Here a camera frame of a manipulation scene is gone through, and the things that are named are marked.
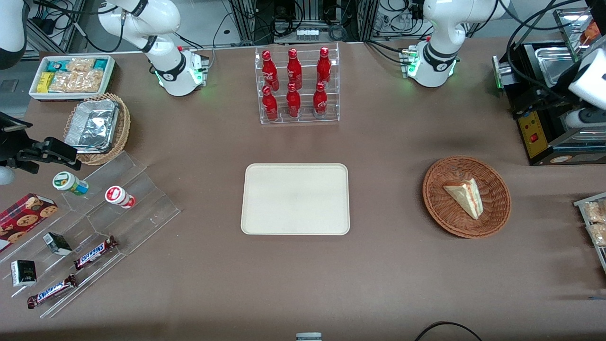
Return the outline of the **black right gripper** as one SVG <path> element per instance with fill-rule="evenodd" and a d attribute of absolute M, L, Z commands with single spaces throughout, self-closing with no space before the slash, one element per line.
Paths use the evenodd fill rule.
<path fill-rule="evenodd" d="M 28 173 L 37 174 L 39 164 L 37 160 L 17 160 L 15 158 L 21 150 L 32 147 L 36 140 L 29 138 L 26 129 L 32 123 L 13 118 L 4 112 L 0 113 L 0 165 L 13 169 L 21 169 Z M 44 140 L 44 160 L 48 163 L 57 163 L 75 171 L 80 171 L 82 162 L 77 159 L 77 150 L 54 137 Z"/>

